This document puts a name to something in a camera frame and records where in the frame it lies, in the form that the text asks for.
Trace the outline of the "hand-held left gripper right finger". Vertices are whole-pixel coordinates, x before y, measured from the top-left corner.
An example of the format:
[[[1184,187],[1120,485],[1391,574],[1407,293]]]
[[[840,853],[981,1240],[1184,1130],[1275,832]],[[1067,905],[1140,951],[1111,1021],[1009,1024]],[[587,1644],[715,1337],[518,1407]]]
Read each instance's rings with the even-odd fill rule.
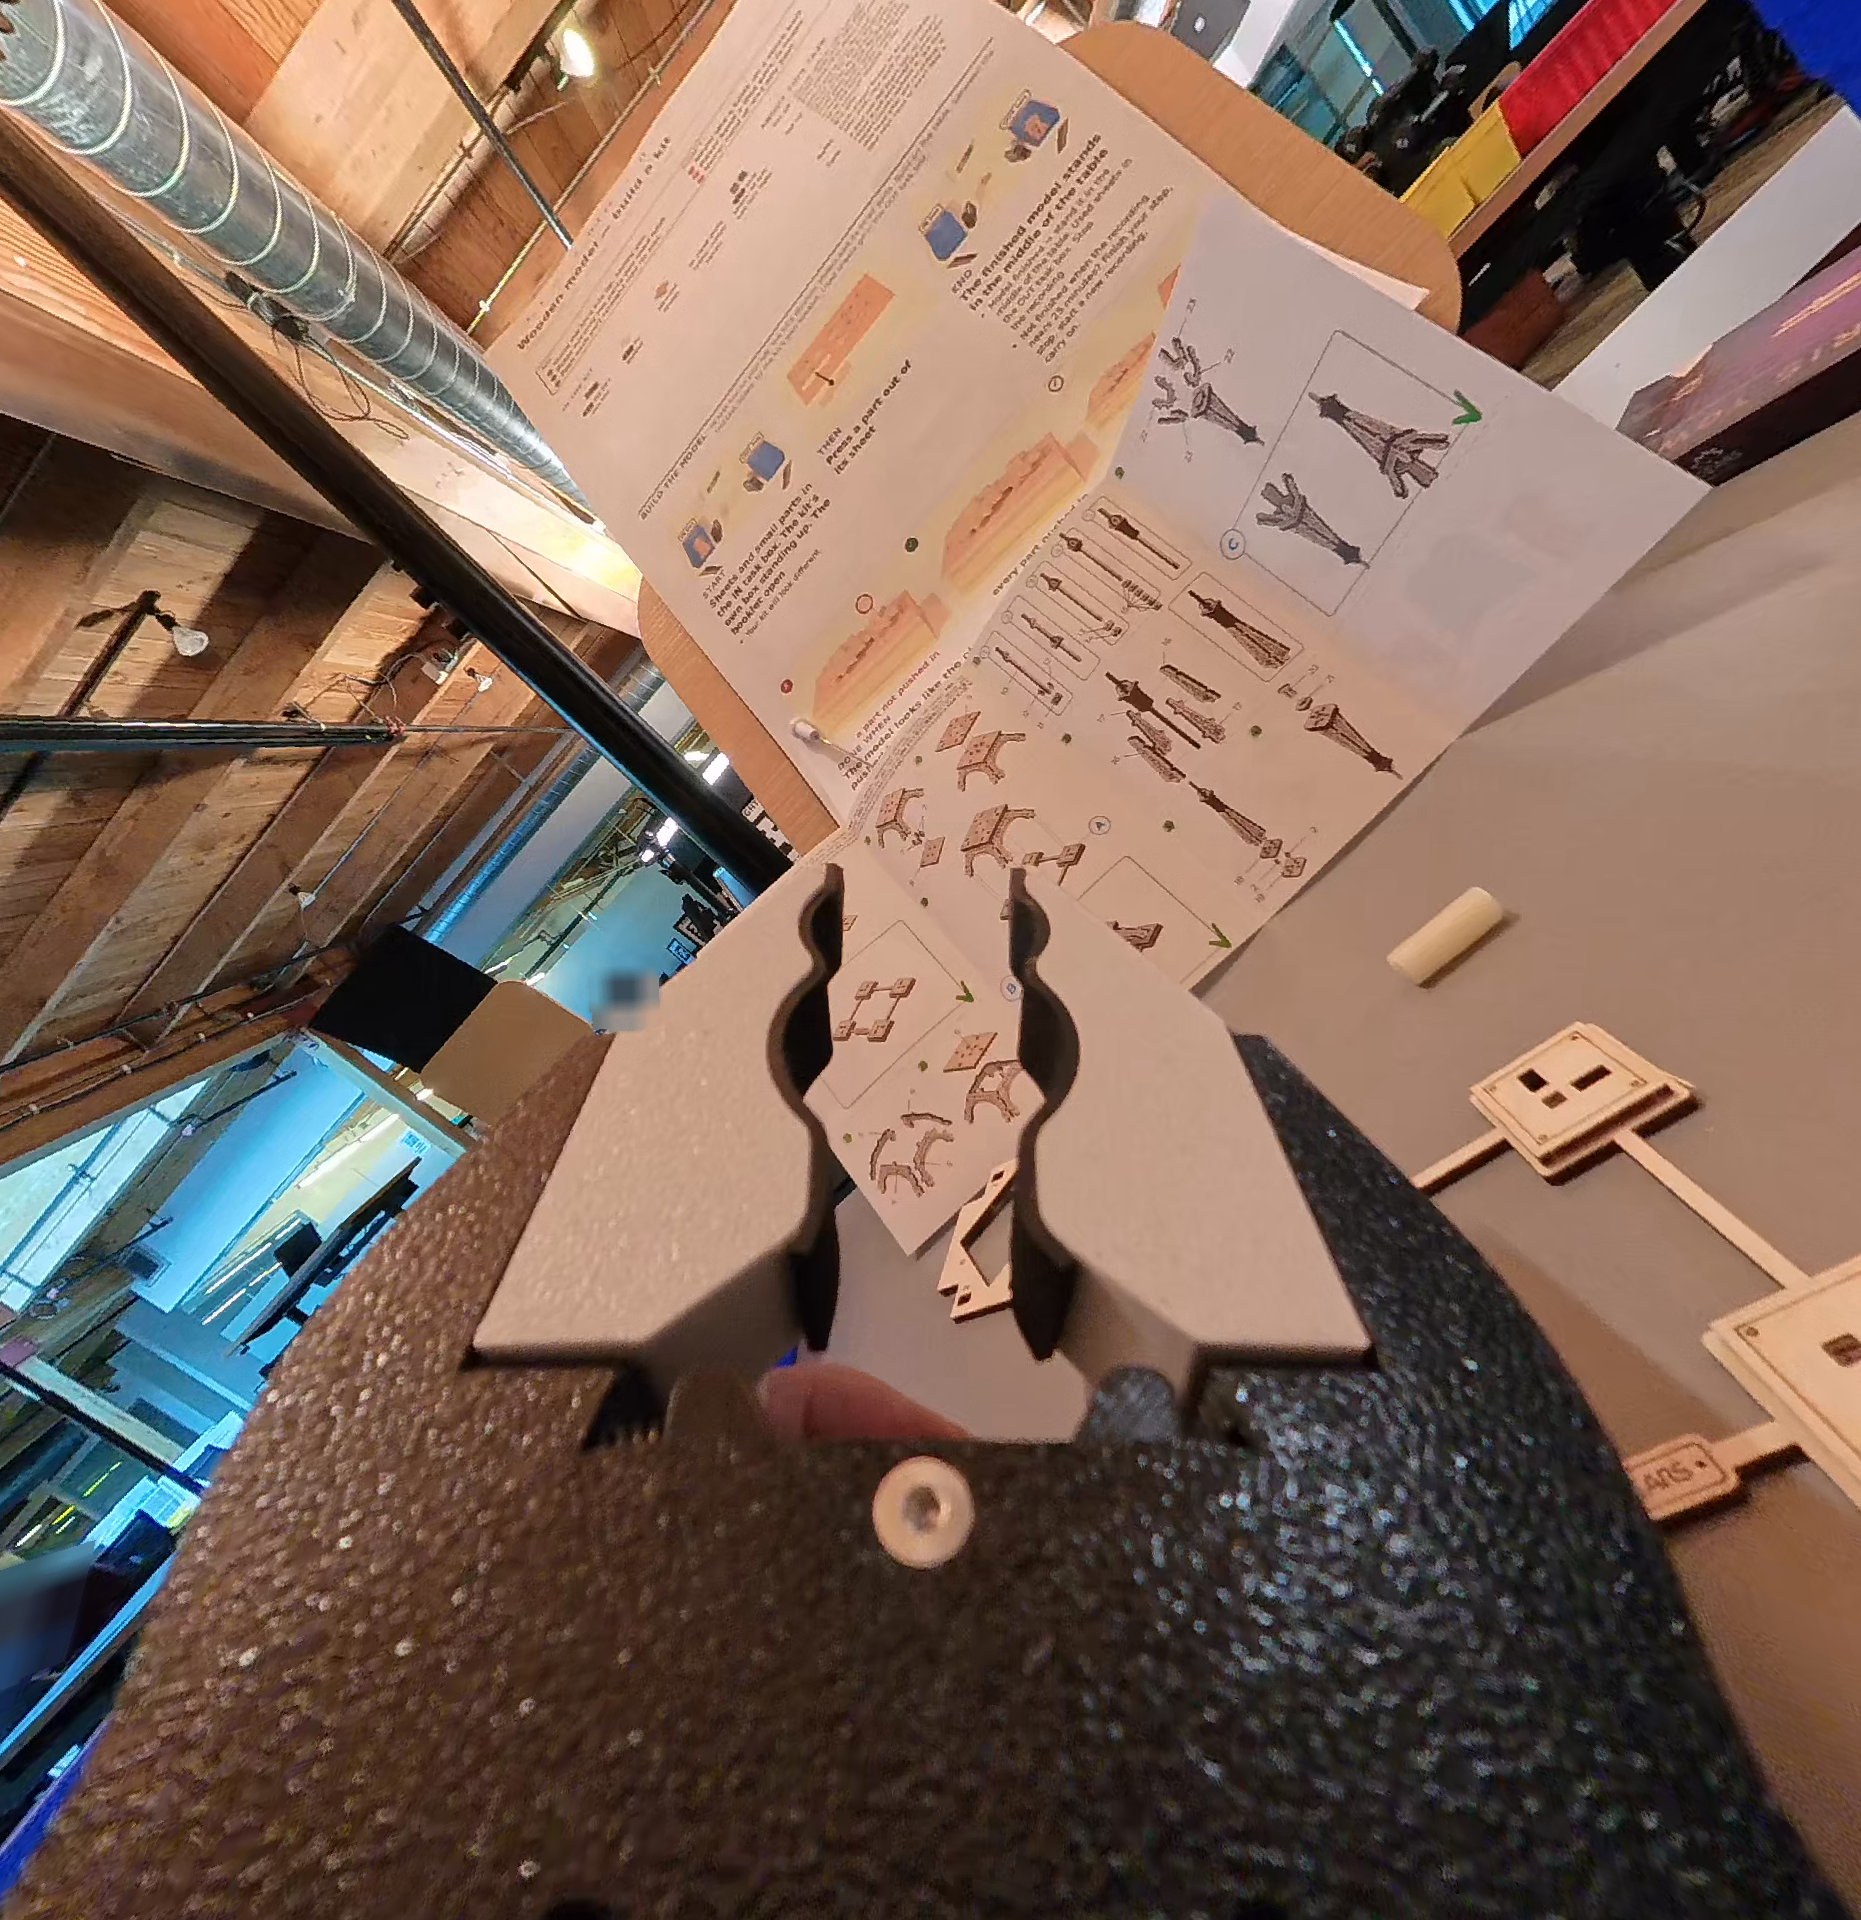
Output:
[[[1018,1062],[1039,1105],[1011,1197],[1013,1321],[1086,1382],[1372,1351],[1226,1021],[1078,901],[1009,883]]]

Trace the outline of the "blue plastic bin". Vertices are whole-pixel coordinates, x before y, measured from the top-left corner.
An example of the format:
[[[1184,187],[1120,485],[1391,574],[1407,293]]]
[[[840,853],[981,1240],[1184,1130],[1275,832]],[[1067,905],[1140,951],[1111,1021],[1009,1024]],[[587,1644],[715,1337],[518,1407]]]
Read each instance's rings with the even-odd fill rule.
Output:
[[[1861,3],[1755,3],[1752,9],[1861,120]]]

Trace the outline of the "cream wax cylinder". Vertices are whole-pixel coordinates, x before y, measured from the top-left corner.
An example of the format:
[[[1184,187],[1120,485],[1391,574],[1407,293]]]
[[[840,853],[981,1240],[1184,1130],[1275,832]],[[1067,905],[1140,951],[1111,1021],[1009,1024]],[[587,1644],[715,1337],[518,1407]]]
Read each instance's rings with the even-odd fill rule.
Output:
[[[1384,955],[1384,964],[1415,986],[1427,986],[1481,947],[1506,920],[1504,905],[1483,886],[1470,886]]]

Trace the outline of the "silver ventilation duct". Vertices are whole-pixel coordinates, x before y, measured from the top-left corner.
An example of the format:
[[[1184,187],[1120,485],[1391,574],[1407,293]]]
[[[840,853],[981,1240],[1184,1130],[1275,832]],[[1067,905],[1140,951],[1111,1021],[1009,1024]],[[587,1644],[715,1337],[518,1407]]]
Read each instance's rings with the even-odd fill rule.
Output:
[[[0,4],[0,106],[280,312],[589,510],[471,337],[103,4]]]

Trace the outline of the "wooden book stand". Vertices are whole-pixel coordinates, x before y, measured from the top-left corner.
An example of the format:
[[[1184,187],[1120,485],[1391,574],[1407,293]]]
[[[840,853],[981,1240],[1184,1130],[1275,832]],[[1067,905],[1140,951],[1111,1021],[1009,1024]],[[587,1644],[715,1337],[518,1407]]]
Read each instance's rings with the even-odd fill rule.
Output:
[[[1185,145],[1245,202],[1300,239],[1423,290],[1420,313],[1459,332],[1462,281],[1423,217],[1311,141],[1252,92],[1217,76],[1173,36],[1098,21],[1059,41],[1098,80]],[[787,751],[728,685],[650,579],[637,591],[637,636],[744,787],[789,841],[817,850],[837,821]]]

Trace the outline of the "grey desk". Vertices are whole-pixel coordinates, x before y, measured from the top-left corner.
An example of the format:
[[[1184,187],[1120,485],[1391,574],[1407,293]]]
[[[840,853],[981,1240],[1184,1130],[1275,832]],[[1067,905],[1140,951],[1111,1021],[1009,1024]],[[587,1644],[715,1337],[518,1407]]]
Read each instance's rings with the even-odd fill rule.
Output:
[[[1388,951],[1470,886],[1506,923],[1434,986]],[[1806,1273],[1861,1254],[1861,413],[1710,494],[1286,907],[1205,999],[1404,1172],[1470,1086],[1590,1019],[1700,1105],[1652,1147]],[[1765,1277],[1632,1158],[1514,1155],[1440,1195],[1617,1454],[1758,1409],[1704,1349]],[[1085,1385],[1009,1313],[955,1326],[940,1236],[856,1195],[828,1358],[981,1436],[1061,1436]],[[1861,1516],[1808,1461],[1667,1544],[1776,1793],[1861,1915]]]

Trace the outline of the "person's left hand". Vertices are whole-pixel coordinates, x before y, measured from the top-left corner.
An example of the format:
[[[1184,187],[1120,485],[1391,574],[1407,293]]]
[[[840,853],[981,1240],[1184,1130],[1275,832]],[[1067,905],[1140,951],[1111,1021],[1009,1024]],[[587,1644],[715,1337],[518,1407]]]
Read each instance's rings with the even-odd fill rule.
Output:
[[[757,1382],[775,1436],[791,1443],[960,1443],[964,1426],[885,1379],[829,1360],[777,1367]]]

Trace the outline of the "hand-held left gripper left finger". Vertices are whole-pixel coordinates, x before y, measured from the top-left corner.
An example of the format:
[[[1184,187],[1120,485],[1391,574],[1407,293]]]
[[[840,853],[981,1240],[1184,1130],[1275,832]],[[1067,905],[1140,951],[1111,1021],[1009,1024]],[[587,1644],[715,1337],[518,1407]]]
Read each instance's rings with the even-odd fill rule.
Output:
[[[832,1057],[843,871],[786,873],[617,1038],[477,1325],[502,1363],[757,1373],[837,1319]]]

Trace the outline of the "dark puzzle box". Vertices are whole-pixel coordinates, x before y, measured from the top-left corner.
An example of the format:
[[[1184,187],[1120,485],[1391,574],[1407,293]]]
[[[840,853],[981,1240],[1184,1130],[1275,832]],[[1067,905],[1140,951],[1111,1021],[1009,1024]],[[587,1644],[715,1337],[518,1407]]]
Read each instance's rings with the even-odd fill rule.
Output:
[[[1620,434],[1710,487],[1861,412],[1861,240],[1637,389]]]

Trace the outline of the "small wooden frame part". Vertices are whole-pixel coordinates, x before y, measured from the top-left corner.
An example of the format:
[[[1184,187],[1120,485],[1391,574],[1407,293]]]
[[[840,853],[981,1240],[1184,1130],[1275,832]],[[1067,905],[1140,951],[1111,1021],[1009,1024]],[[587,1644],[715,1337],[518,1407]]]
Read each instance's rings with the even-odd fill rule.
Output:
[[[955,1325],[1006,1311],[1013,1304],[1011,1264],[1002,1263],[996,1273],[985,1273],[974,1256],[974,1243],[1011,1198],[1016,1170],[1016,1158],[992,1168],[985,1186],[955,1212],[937,1281],[937,1293],[950,1295],[950,1319]]]

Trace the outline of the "black monitor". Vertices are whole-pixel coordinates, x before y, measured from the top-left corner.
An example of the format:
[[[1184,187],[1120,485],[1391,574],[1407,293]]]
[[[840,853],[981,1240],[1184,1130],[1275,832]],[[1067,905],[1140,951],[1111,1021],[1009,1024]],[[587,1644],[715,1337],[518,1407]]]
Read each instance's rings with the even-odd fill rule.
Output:
[[[330,1043],[425,1068],[477,1010],[495,980],[403,925],[385,927],[323,998],[307,1030]]]

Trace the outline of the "laser-cut wooden part sheet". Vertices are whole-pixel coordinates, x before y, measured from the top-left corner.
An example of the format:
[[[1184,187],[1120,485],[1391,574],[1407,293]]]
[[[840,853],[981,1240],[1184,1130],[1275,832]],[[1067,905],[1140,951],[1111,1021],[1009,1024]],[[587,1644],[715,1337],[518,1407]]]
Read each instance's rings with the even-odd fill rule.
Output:
[[[1704,1349],[1762,1409],[1731,1436],[1698,1431],[1626,1455],[1621,1471],[1652,1523],[1700,1519],[1745,1496],[1771,1469],[1817,1469],[1861,1516],[1861,1254],[1813,1272],[1710,1197],[1652,1130],[1695,1107],[1695,1089],[1595,1021],[1570,1021],[1477,1079],[1470,1103],[1485,1130],[1411,1175],[1423,1195],[1516,1155],[1563,1184],[1623,1157],[1752,1263],[1767,1282],[1755,1302],[1710,1321]]]

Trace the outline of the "track spotlight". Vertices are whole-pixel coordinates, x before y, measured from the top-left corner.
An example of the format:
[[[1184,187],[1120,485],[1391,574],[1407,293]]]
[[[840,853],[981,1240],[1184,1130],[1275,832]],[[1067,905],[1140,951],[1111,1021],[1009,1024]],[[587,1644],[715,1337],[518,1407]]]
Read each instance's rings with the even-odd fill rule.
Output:
[[[160,593],[152,591],[141,593],[134,602],[123,606],[92,609],[83,617],[83,625],[97,625],[107,619],[113,619],[125,634],[132,634],[141,621],[152,619],[170,636],[175,653],[185,658],[203,654],[211,645],[206,631],[165,610]]]

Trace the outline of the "red plastic bin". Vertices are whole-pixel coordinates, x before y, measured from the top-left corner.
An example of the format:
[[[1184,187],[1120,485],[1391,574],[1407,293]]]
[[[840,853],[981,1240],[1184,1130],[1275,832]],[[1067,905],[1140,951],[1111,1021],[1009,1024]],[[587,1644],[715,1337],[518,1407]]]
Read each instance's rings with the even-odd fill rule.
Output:
[[[1498,99],[1498,112],[1518,157],[1546,143],[1553,130],[1617,77],[1621,92],[1609,103],[1650,108],[1656,125],[1693,116],[1737,51],[1737,30],[1752,24],[1740,3],[1589,3],[1548,43],[1527,58],[1518,80]]]

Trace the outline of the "white printed instruction sheet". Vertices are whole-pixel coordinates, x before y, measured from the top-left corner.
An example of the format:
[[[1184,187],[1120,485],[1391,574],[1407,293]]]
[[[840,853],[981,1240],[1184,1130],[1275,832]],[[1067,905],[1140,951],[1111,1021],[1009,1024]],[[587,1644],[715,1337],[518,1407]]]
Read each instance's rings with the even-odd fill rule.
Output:
[[[728,4],[490,363],[845,822],[1231,187],[997,4]]]

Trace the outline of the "yellow plastic bin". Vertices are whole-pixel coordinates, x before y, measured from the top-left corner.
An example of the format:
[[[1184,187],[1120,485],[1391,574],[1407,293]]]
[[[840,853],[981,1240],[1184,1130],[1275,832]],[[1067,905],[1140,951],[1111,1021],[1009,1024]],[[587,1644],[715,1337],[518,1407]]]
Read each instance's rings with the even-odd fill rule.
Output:
[[[1502,102],[1492,102],[1470,129],[1402,187],[1402,204],[1438,235],[1452,236],[1518,171],[1518,145]]]

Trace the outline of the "folded assembly booklet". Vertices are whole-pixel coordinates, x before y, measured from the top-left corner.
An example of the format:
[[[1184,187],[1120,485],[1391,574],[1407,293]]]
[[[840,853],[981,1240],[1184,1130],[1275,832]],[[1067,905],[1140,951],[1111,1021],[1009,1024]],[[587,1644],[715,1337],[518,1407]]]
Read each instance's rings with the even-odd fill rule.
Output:
[[[852,763],[809,1093],[902,1254],[1013,1155],[1009,877],[1195,991],[1701,485],[1308,252],[1199,218],[1105,479]]]

